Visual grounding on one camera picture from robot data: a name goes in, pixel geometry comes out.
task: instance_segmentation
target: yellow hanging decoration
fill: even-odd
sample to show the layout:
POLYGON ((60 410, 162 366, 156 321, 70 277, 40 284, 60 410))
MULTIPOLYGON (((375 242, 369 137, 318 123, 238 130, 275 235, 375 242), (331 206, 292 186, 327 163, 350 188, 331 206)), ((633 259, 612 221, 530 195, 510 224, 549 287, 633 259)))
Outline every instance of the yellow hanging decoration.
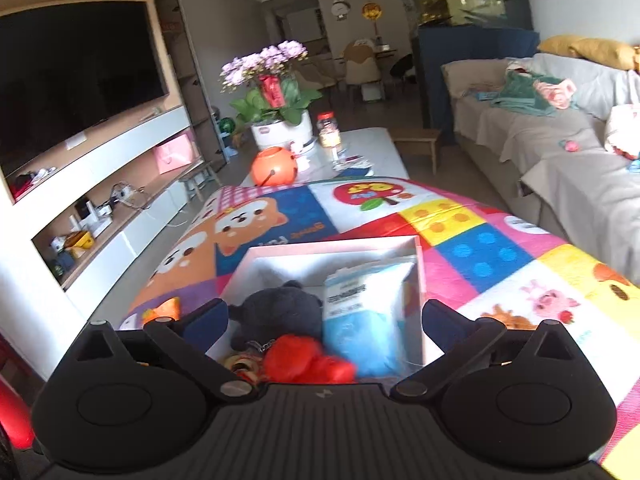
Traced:
POLYGON ((362 15, 368 20, 375 22, 380 16, 382 16, 382 7, 373 2, 369 2, 368 4, 364 4, 362 7, 362 15))

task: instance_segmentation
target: green ball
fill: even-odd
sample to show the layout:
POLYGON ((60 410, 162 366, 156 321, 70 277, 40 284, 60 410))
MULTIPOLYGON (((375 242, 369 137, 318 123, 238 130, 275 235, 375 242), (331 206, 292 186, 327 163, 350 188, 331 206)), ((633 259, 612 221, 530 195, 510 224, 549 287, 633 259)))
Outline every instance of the green ball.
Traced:
POLYGON ((236 130, 236 122, 231 117, 220 119, 219 126, 223 134, 232 134, 236 130))

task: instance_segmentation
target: red plush toy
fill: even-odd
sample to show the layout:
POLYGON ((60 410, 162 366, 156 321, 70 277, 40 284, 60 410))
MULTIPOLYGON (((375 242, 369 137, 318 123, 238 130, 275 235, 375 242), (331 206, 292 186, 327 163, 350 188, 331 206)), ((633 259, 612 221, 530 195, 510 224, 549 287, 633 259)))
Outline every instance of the red plush toy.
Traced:
POLYGON ((351 384, 356 377, 355 365, 339 357, 322 355, 318 341, 297 335, 276 339, 263 365, 265 375, 273 383, 351 384))

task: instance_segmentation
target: floor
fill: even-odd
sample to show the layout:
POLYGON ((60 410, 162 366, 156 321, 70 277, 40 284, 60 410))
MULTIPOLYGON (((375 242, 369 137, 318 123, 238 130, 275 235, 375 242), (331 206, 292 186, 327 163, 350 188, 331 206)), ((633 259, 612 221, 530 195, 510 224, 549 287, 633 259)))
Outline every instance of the floor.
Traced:
MULTIPOLYGON (((422 124, 415 87, 409 88, 405 94, 398 92, 387 101, 370 104, 356 102, 352 105, 346 94, 334 93, 332 106, 325 98, 313 103, 310 113, 315 117, 328 109, 334 110, 340 129, 343 131, 371 126, 397 128, 422 124)), ((248 139, 241 147, 240 153, 218 173, 222 183, 226 186, 240 184, 249 172, 256 153, 253 139, 248 139)), ((497 208, 506 209, 507 207, 484 175, 458 146, 441 147, 437 175, 431 173, 431 160, 427 156, 403 155, 402 160, 409 177, 413 180, 468 196, 497 208)), ((216 184, 210 184, 204 189, 204 195, 209 196, 216 189, 216 184)), ((171 222, 171 225, 177 227, 168 226, 163 229, 149 247, 140 254, 102 300, 92 315, 92 320, 105 319, 114 327, 120 325, 140 288, 156 270, 161 259, 178 241, 201 207, 199 200, 194 199, 178 213, 171 222)))

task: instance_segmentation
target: television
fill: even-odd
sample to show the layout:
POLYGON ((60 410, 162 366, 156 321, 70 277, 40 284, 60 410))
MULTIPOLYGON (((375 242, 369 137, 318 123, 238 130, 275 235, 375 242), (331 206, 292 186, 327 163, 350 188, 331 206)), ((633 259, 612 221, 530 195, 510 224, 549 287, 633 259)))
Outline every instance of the television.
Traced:
POLYGON ((5 176, 88 127, 165 94, 145 2, 81 2, 0 17, 5 176))

